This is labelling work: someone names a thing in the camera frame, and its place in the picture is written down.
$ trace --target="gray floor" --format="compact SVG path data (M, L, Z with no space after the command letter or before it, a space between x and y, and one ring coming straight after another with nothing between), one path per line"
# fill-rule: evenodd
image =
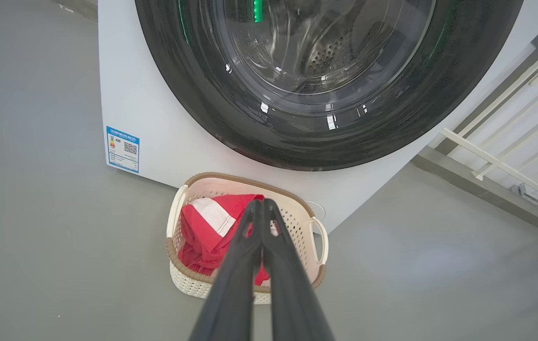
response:
M104 164L97 43L0 2L0 340L184 340L203 304L169 276L175 190ZM317 295L343 341L535 341L538 229L407 166L330 235Z

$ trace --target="red clothing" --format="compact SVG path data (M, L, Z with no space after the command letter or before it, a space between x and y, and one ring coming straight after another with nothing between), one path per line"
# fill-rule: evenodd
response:
M182 263L195 272L210 276L223 261L247 204L255 199L264 197L248 194L220 196L212 201L203 198L182 207L180 230L186 241L178 253ZM254 283L261 285L267 279L269 275L261 266Z

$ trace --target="washing machine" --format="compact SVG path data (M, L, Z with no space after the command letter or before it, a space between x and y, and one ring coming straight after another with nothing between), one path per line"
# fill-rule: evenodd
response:
M538 34L538 0L101 0L98 17L109 166L262 181L328 231Z

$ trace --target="white stripe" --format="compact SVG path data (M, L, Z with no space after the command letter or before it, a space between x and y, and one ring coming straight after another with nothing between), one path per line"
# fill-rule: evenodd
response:
M191 205L221 237L225 237L236 221L219 203L210 198L195 199L191 201Z

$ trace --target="white laundry basket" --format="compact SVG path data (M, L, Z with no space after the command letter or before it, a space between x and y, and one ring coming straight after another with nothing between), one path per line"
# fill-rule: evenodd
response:
M301 257L313 289L321 284L326 273L328 233L303 199L285 190L257 181L221 173L201 173L189 179L176 192L167 220L165 247L170 257L172 280L180 291L187 295L206 298L212 283L214 283L214 277L193 272L178 258L178 251L184 246L184 238L180 231L180 211L184 205L195 199L212 198L226 194L262 194L265 198L273 199L280 208L284 222L288 225L288 232ZM316 225L321 232L321 259L317 259L313 225ZM270 304L270 280L266 287L264 285L262 287L254 286L254 294L254 304Z

